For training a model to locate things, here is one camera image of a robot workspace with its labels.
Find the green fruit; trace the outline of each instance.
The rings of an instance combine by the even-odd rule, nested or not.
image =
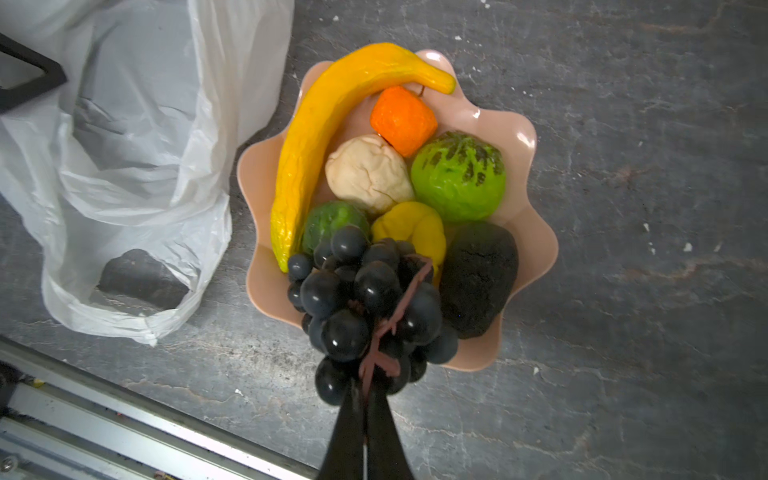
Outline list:
[[[502,202],[506,180],[498,148],[459,131],[445,132],[425,144],[411,166],[418,201],[450,223],[492,214]]]
[[[330,241],[333,234],[341,227],[355,225],[370,238],[371,226],[366,215],[352,204],[334,200],[314,207],[306,217],[301,248],[312,255],[323,239]]]

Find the black metal frame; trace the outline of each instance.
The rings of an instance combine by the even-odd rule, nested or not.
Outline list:
[[[386,390],[386,385],[374,381],[366,406],[360,382],[347,388],[317,480],[362,480],[364,469],[369,480],[414,480]]]
[[[3,34],[0,34],[0,51],[43,70],[41,77],[33,78],[13,88],[0,88],[0,114],[51,91],[67,81],[67,75],[59,63]]]

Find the pink bowl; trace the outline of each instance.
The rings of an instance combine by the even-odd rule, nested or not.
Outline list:
[[[455,77],[453,67],[443,54],[434,50],[422,50],[417,55]],[[330,61],[320,62],[306,73],[297,107],[304,92],[330,64]],[[410,84],[406,87],[417,93],[422,91],[421,85]],[[352,137],[375,133],[369,123],[369,117],[377,97],[378,95],[368,97],[347,116],[331,140],[326,156]],[[438,133],[446,130],[464,131],[495,145],[502,152],[507,168],[506,193],[502,205],[488,221],[509,230],[518,246],[520,267],[517,280],[509,293],[511,299],[517,292],[547,273],[558,257],[557,237],[528,200],[528,173],[536,152],[536,130],[533,124],[520,114],[483,110],[474,106],[458,85],[451,95],[424,88],[422,100],[435,112],[440,125]],[[246,281],[248,296],[253,305],[265,315],[301,328],[303,315],[295,311],[286,298],[288,278],[277,266],[270,240],[270,213],[275,197],[277,164],[286,132],[287,128],[278,135],[246,149],[237,165],[237,179],[257,226],[256,250],[253,252],[253,261],[248,269]],[[321,176],[315,189],[313,205],[334,198],[324,175]],[[466,372],[484,369],[496,359],[501,339],[500,314],[485,334],[462,340],[456,357],[446,366]]]

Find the yellow pepper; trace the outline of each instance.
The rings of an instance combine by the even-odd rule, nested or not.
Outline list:
[[[403,202],[383,214],[371,227],[373,241],[390,237],[413,243],[416,252],[432,259],[435,280],[445,260],[445,231],[434,208],[419,202]]]

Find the grape bunch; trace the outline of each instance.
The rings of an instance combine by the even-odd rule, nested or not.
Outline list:
[[[370,352],[372,346],[392,359],[390,363],[399,364],[397,376],[378,366],[373,372],[373,382],[384,382],[390,395],[419,381],[428,362],[441,364],[453,358],[458,337],[442,324],[432,270],[412,291],[404,312],[401,306],[395,333],[382,330],[428,261],[410,242],[385,238],[370,244],[353,225],[320,242],[313,257],[297,253],[288,259],[288,300],[305,313],[304,333],[325,355],[315,372],[315,387],[323,401],[341,403],[347,385],[362,371],[363,357],[378,355]]]

